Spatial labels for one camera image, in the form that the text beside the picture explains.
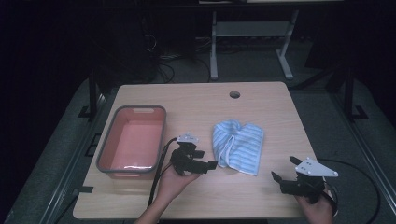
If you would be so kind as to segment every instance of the table leg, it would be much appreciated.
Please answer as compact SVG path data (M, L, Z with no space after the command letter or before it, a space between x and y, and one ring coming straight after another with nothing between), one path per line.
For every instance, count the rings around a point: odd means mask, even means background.
M212 21L212 50L210 52L210 78L217 80L218 76L218 61L216 58L216 11L213 12Z
M293 34L294 24L297 21L299 10L294 10L293 14L291 15L290 23L288 26L288 30L285 34L285 42L281 49L276 50L276 56L279 59L280 65L282 66L283 73L285 74L286 79L293 79L293 74L289 68L288 61L286 60L286 51L289 46L289 42L291 39L291 35Z

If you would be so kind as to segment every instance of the blue striped cloth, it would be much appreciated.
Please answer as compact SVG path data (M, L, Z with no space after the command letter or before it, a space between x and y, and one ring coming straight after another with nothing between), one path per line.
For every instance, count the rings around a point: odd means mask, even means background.
M264 130L252 123L241 126L238 120L225 120L213 130L213 151L220 167L231 167L257 175L262 154Z

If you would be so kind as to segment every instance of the black cable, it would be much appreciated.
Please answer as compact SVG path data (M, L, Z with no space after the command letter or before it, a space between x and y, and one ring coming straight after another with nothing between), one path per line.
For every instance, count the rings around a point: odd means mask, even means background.
M54 222L55 224L58 223L61 218L64 216L64 214L67 212L67 210L70 208L70 206L73 204L73 202L76 201L76 199L78 198L78 196L75 196L73 198L73 200L66 206L66 208L62 211L62 213L58 216L58 218L56 219L56 221Z
M242 47L233 41L233 39L231 41L229 39L221 39L216 41L216 43L218 43L216 50L217 54L236 54L242 51Z
M165 159L166 152L168 151L169 145L171 145L171 143L175 142L176 140L177 138L172 138L165 145L165 147L163 147L163 153L161 154L160 160L158 161L157 171L155 173L154 180L152 181L151 192L148 199L148 207L152 204L152 200L154 199L155 188L157 187L158 180L160 180L161 177L161 169L163 168L163 160Z
M380 209L380 206L381 206L381 195L380 195L380 193L379 193L379 189L378 189L378 187L376 186L374 180L373 180L370 176L368 176L361 168L359 168L359 167L357 167L357 166L355 166L355 165L353 165L353 164L347 163L347 162L345 162L345 161L328 160L328 159L320 159L320 158L318 158L318 161L338 162L338 163L341 163L341 164L344 164L344 165L346 165L346 166L350 166L350 167L356 169L357 171L361 172L364 176L367 177L367 179L368 179L368 180L371 182L371 184L373 185L373 187L374 187L374 189L375 189L375 193L376 193L376 208L375 208L375 212L374 212L373 215L370 217L370 219L367 221L367 224L373 223L374 220L376 219L376 217L378 216L379 209Z
M208 73L207 82L210 82L211 76L210 76L210 68L209 68L209 66L207 66L207 64L204 61L202 61L201 59L199 59L199 58L195 58L195 61L198 61L198 62L202 63L205 66L205 68L207 70L207 73Z
M324 191L322 191L320 195L330 203L332 206L332 215L335 217L335 215L338 213L338 202L336 202L332 197L329 196L329 194Z
M169 162L169 164L165 168L163 168L163 171L160 173L160 176L163 176L163 172L165 172L171 166L172 166L172 163Z
M172 76L168 77L166 75L166 73L163 71L163 69L161 69L161 66L165 66L165 67L169 68L172 71ZM163 83L166 84L166 83L173 81L173 79L175 77L175 69L172 66L165 64L165 63L160 63L158 69L159 69L160 74L163 77Z
M335 201L336 203L338 203L338 195L337 195L337 192L335 192L335 188L334 188L331 184L329 184L328 182L326 182L326 181L324 181L324 183L325 183L327 186L330 187L332 196L334 197L334 201Z

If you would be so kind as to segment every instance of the hole in table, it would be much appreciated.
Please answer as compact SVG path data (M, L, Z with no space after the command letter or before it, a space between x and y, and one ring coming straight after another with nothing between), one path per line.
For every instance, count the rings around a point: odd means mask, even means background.
M230 97L233 99L238 99L241 96L241 93L239 91L230 91Z

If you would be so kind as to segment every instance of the table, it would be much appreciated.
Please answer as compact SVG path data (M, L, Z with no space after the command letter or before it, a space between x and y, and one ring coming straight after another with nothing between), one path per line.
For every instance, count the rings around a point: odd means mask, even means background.
M230 97L238 91L240 97ZM111 118L122 105L162 105L167 111L163 144L173 137L191 132L200 139L197 149L204 150L202 161L214 160L212 132L216 123L238 119L262 127L262 145L258 176L245 175L230 168L209 171L170 204L162 218L276 218L300 217L294 197L280 192L271 171L294 179L289 156L315 158L296 108L282 82L151 84L122 86L109 113ZM100 148L103 137L98 143ZM177 144L169 147L165 163ZM113 180L95 166L95 155L74 208L76 218L137 218L145 210L152 181Z
M259 3L317 3L332 2L343 0L247 0L247 4ZM213 4L215 2L200 1L201 4ZM294 9L288 21L217 21L216 11L213 12L212 22L212 48L210 52L210 77L213 80L219 78L218 63L216 56L216 37L217 36L283 36L284 43L280 49L276 50L276 57L282 67L286 79L293 79L286 59L286 51L289 46L291 35L297 21L299 10Z

